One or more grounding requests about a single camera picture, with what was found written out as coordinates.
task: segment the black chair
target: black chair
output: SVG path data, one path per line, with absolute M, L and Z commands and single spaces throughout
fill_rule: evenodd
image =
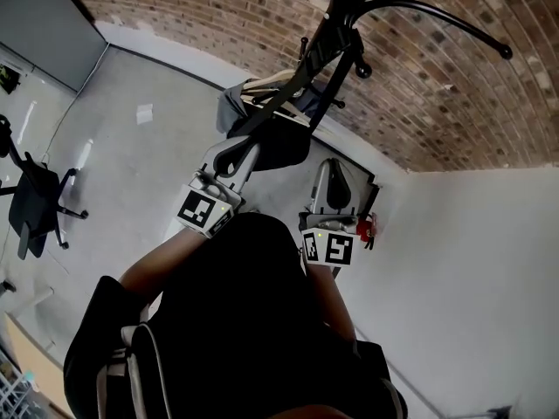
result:
M 78 219 L 87 219 L 89 216 L 87 211 L 78 214 L 59 205 L 62 190 L 68 179 L 76 175 L 76 169 L 69 169 L 60 182 L 55 172 L 49 170 L 45 163 L 34 162 L 28 152 L 25 152 L 25 160 L 22 160 L 11 139 L 10 123 L 0 114 L 0 157 L 7 155 L 22 170 L 17 186 L 0 188 L 0 196 L 14 195 L 9 221 L 11 228 L 19 235 L 17 255 L 25 259 L 30 250 L 39 258 L 45 248 L 46 235 L 51 231 L 56 233 L 59 245 L 66 250 L 68 242 L 62 242 L 58 213 Z

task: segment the white paper on floor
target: white paper on floor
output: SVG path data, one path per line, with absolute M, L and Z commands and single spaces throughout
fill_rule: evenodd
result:
M 153 104 L 144 104 L 142 106 L 138 106 L 138 108 L 136 109 L 136 122 L 138 123 L 138 125 L 154 120 L 153 109 Z

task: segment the black t-shirt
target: black t-shirt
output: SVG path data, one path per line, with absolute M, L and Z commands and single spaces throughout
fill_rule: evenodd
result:
M 393 417 L 380 347 L 360 344 L 358 355 L 321 322 L 307 284 L 288 229 L 268 216 L 238 215 L 193 253 L 148 322 L 174 416 L 265 418 L 324 404 L 354 418 Z M 97 417 L 96 374 L 141 309 L 101 279 L 66 356 L 76 417 Z

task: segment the person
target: person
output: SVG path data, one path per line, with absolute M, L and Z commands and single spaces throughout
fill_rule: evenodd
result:
M 120 282 L 101 278 L 66 356 L 72 412 L 98 417 L 97 374 L 162 292 L 148 325 L 173 416 L 404 417 L 380 347 L 369 363 L 359 354 L 330 268 L 304 267 L 281 221 L 245 213 L 212 239 L 179 232 Z

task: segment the concrete floor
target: concrete floor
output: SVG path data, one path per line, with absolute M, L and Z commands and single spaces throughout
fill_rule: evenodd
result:
M 40 259 L 17 257 L 18 236 L 8 231 L 11 196 L 0 198 L 0 277 L 9 278 L 17 293 L 0 299 L 9 311 L 48 286 L 54 295 L 21 318 L 42 344 L 54 343 L 52 355 L 64 359 L 72 337 L 101 275 L 118 278 L 134 261 L 161 243 L 173 216 L 171 207 L 181 185 L 197 168 L 204 152 L 223 139 L 215 128 L 219 91 L 195 79 L 126 52 L 109 49 L 99 70 L 65 116 L 72 101 L 32 75 L 1 107 L 18 137 L 32 101 L 33 107 L 19 150 L 35 160 L 43 156 L 62 176 L 75 167 L 87 143 L 91 152 L 75 183 L 63 195 L 71 210 L 88 210 L 87 220 L 59 216 L 70 244 L 59 248 L 49 235 Z M 154 120 L 137 125 L 138 105 L 153 104 Z M 310 197 L 318 165 L 334 154 L 314 143 L 307 160 L 297 167 L 253 174 L 243 193 L 247 208 L 284 221 L 300 240 L 298 216 Z M 356 180 L 366 176 L 349 165 Z M 16 184 L 17 169 L 0 161 L 4 186 Z M 10 346 L 0 320 L 0 337 Z

